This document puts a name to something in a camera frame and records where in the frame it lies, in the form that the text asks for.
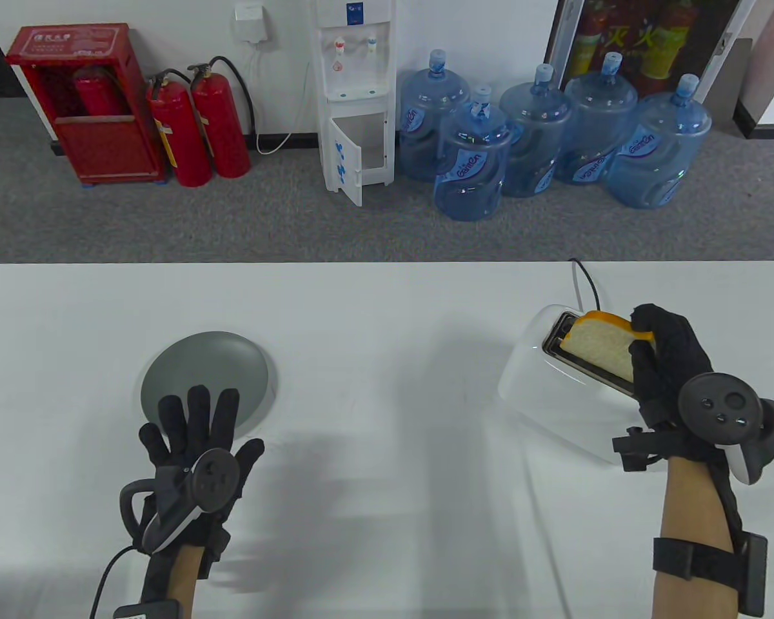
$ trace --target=hand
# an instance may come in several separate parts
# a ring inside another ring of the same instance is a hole
[[[653,332],[656,352],[649,342],[637,340],[629,351],[634,366],[634,394],[640,409],[656,401],[668,418],[681,425],[679,390],[691,378],[711,372],[711,360],[702,350],[688,320],[653,304],[639,306],[631,314],[631,328]]]
[[[161,430],[156,424],[145,424],[140,428],[140,442],[149,454],[149,460],[158,466],[181,466],[192,468],[192,465],[205,451],[221,447],[229,451],[232,448],[235,434],[235,418],[239,407],[239,392],[236,389],[225,389],[218,398],[210,429],[210,392],[199,384],[192,387],[186,395],[189,409],[189,422],[184,418],[183,403],[177,395],[167,395],[157,403],[158,418],[169,439],[169,448],[163,442]],[[252,439],[243,445],[235,454],[241,470],[239,483],[233,498],[226,506],[215,513],[205,513],[198,516],[172,542],[175,545],[208,545],[215,528],[220,527],[230,516],[235,501],[241,497],[246,477],[252,466],[264,453],[264,442],[260,438]],[[141,518],[141,539],[143,530],[155,515],[155,498],[150,495],[143,503]],[[140,539],[134,540],[134,545],[140,548]]]

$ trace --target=water bottle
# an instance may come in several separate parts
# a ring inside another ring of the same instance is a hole
[[[490,86],[479,86],[441,124],[441,161],[433,189],[436,206],[458,221],[493,215],[502,197],[513,125],[490,105]]]
[[[550,185],[570,120],[570,100],[550,88],[553,67],[540,64],[534,82],[509,88],[499,107],[513,122],[508,171],[502,194],[531,197]]]
[[[573,185],[597,182],[617,151],[631,137],[637,89],[617,75],[622,54],[608,52],[602,73],[570,80],[564,93],[573,106],[556,177]]]
[[[637,108],[638,127],[608,172],[608,191],[635,209],[671,201],[711,129],[711,115],[693,100],[699,77],[686,74],[673,94],[647,97]]]
[[[436,180],[441,120],[466,103],[467,82],[444,68],[444,50],[430,52],[429,70],[419,71],[401,92],[399,168],[417,181]]]

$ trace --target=water dispenser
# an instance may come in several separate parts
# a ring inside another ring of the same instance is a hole
[[[319,146],[328,191],[361,206],[393,182],[395,0],[309,0]]]

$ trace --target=fire extinguisher hose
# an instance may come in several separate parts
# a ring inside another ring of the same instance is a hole
[[[249,88],[246,87],[246,82],[243,81],[243,77],[241,77],[241,74],[235,68],[235,65],[233,64],[232,60],[229,58],[226,58],[225,56],[215,56],[213,59],[210,60],[210,67],[215,64],[218,61],[222,61],[225,65],[230,67],[230,70],[233,72],[235,79],[237,79],[237,82],[239,83],[241,90],[243,91],[243,95],[246,98],[246,107],[249,108],[249,135],[250,137],[255,135],[255,110],[252,107],[252,97],[249,95]]]
[[[165,70],[161,71],[161,73],[155,75],[151,79],[151,82],[154,85],[152,88],[153,101],[157,101],[157,94],[161,90],[161,83],[163,82],[164,77],[168,76],[168,74],[177,75],[188,84],[192,83],[192,80],[190,80],[189,77],[178,71],[176,68],[165,68]]]

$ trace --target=black glove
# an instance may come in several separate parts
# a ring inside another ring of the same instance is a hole
[[[679,415],[682,386],[697,375],[713,371],[711,360],[697,341],[691,324],[684,316],[645,304],[631,314],[631,328],[652,332],[656,345],[655,352],[649,342],[637,340],[629,348],[634,394],[647,426],[656,431],[680,431],[680,456],[696,462],[725,463],[723,452],[695,436]]]
[[[237,389],[225,389],[218,398],[210,429],[210,392],[199,384],[192,387],[186,395],[189,409],[189,422],[184,418],[183,403],[177,395],[167,395],[157,404],[158,418],[169,439],[169,449],[163,442],[161,430],[156,424],[145,424],[140,428],[140,442],[149,454],[149,460],[158,466],[181,466],[192,468],[196,460],[205,451],[221,447],[229,451],[232,448],[235,434],[235,417],[239,407],[239,392]],[[207,548],[214,553],[211,560],[218,560],[220,551],[228,542],[228,534],[223,531],[222,524],[241,497],[246,477],[252,470],[255,461],[264,453],[264,442],[254,438],[243,445],[235,454],[241,470],[239,483],[232,499],[222,510],[214,513],[204,513],[184,529],[184,531],[168,546],[168,551],[174,551],[181,545],[195,545]],[[143,552],[141,540],[143,531],[155,515],[155,497],[149,495],[143,502],[143,513],[140,520],[139,539],[133,540],[133,545]]]

